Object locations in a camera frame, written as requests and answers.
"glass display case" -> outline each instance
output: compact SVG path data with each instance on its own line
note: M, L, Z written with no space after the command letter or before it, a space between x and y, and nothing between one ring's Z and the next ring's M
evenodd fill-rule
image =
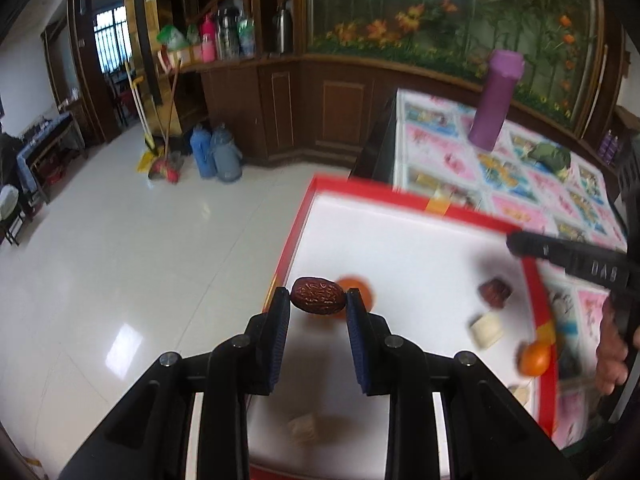
M599 0L307 0L308 51L481 83L496 48L524 55L515 99L573 130L590 107Z

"dried jujube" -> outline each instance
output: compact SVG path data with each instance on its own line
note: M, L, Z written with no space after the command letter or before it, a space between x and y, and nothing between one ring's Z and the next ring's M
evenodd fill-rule
M492 308L504 308L504 302L513 292L511 287L500 278L494 278L478 287L482 299Z
M298 278L291 287L291 303L310 314L328 316L346 305L340 285L324 278Z

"white floor tile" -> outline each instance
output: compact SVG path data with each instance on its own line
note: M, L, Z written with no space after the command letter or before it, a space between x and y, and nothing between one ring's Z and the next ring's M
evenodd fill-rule
M137 126L77 160L20 247L0 246L0 420L55 479L167 350L211 351L262 308L316 164L176 186L136 173Z
M64 353L50 374L36 427L35 452L56 477L109 411L104 400Z

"blue thermos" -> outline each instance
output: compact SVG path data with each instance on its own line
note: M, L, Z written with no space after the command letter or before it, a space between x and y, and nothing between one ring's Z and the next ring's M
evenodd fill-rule
M216 176L216 164L210 154L211 134L201 124L194 127L190 140L193 158L196 159L198 171L202 178Z
M224 124L213 131L209 156L213 158L217 176L222 182L233 182L242 176L242 153Z

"patterned tablecloth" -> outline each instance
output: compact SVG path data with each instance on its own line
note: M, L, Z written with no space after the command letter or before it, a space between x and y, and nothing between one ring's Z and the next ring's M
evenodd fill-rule
M18 155L16 156L16 160L18 163L18 174L20 174L20 180L25 188L27 188L32 193L35 193L38 190L38 184L36 183L36 176L31 173L31 168L29 165L29 158L33 153L39 149L40 146L49 142L49 140L54 135L59 135L60 132L58 129L60 127L65 128L65 132L69 133L70 145L73 148L81 149L84 148L84 139L82 138L82 134L78 130L78 126L76 125L73 116L70 112L64 112L60 114L58 117L53 119L47 126L41 129L33 138L20 150Z
M401 90L396 99L394 185L481 210L523 228L626 251L599 170L571 154L560 175L530 158L550 140L506 121L491 153L467 140L475 110L457 102ZM560 395L554 441L579 440L588 421L607 291L567 277L548 262L538 268L556 318Z

